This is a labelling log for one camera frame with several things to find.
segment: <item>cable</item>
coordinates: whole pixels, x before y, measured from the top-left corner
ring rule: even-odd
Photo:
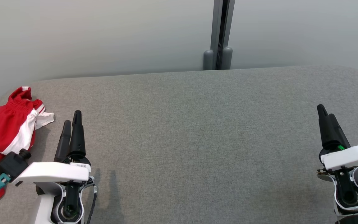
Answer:
[[[92,202],[91,211],[89,212],[88,221],[86,221],[86,224],[90,224],[90,223],[91,223],[92,214],[94,213],[94,208],[95,208],[95,204],[96,204],[97,194],[98,194],[97,192],[94,193],[94,201]]]

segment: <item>white wall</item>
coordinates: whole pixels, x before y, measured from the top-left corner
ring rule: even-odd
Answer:
[[[30,81],[202,70],[211,0],[0,0],[0,95]]]
[[[358,69],[358,1],[237,0],[231,68],[343,65]]]

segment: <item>red cloth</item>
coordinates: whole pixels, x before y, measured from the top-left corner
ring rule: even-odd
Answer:
[[[0,160],[9,152],[30,150],[35,129],[53,122],[53,113],[46,113],[41,100],[31,101],[31,88],[20,87],[0,106]],[[0,198],[5,189],[0,190]]]

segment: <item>white label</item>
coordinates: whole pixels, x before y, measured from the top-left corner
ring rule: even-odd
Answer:
[[[86,164],[86,163],[70,163],[70,165],[76,166],[76,167],[85,167],[86,169],[88,169],[89,172],[91,172],[91,166],[89,164]]]

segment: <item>gray table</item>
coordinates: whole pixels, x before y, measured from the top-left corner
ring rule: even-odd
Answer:
[[[332,183],[315,174],[316,106],[334,113],[358,145],[357,70],[174,72],[30,86],[56,119],[37,130],[31,161],[52,161],[64,120],[82,111],[99,185],[95,224],[336,220]],[[0,223],[23,223],[36,196],[33,183],[8,186]],[[85,196],[87,211],[91,200]]]

